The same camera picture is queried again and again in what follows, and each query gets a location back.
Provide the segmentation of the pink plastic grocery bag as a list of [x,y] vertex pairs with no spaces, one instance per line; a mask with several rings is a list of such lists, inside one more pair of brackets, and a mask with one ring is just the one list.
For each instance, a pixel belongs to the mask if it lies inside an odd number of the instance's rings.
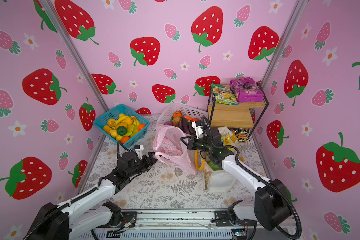
[[187,146],[181,142],[187,135],[179,128],[168,125],[156,125],[153,150],[156,158],[169,166],[176,167],[188,175],[196,175],[197,169]]

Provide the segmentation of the green chips bag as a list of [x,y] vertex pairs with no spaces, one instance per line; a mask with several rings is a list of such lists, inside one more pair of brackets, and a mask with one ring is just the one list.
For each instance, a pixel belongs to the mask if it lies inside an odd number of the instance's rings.
[[213,171],[220,171],[221,170],[221,168],[218,165],[214,164],[213,162],[208,162],[207,164]]

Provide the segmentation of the white paper grocery bag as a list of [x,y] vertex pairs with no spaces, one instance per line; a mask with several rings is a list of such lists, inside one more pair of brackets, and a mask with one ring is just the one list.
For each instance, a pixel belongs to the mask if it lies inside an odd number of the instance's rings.
[[200,153],[196,154],[200,156],[203,163],[206,164],[205,167],[201,167],[199,163],[195,163],[196,167],[203,172],[205,191],[228,192],[237,181],[246,187],[251,187],[253,179],[251,175],[243,169],[244,165],[241,162],[237,137],[227,127],[217,129],[221,134],[221,139],[225,134],[230,134],[232,145],[228,147],[233,152],[233,160],[224,161],[222,165],[218,165],[221,168],[220,171],[213,171],[207,164],[210,161],[207,160],[205,153],[199,151]]

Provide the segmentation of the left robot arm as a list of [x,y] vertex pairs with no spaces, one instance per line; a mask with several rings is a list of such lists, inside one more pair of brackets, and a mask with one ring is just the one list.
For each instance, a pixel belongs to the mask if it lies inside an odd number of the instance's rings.
[[118,157],[117,166],[100,178],[91,189],[58,205],[45,204],[38,212],[26,240],[74,240],[99,226],[107,225],[121,213],[120,207],[105,203],[93,213],[93,206],[123,190],[133,179],[148,172],[157,162],[155,153],[140,157],[126,151]]

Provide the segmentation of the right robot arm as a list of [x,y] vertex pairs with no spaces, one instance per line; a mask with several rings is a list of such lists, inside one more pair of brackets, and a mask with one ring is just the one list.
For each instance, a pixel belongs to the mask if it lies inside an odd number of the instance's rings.
[[240,161],[240,150],[232,145],[224,146],[219,130],[211,127],[206,117],[193,122],[192,128],[194,135],[181,138],[187,148],[208,153],[215,165],[235,177],[254,196],[251,207],[242,201],[231,204],[224,221],[233,226],[252,222],[254,228],[261,225],[268,231],[277,229],[288,239],[298,240],[302,235],[302,223],[287,196],[286,186],[278,179],[263,177]]

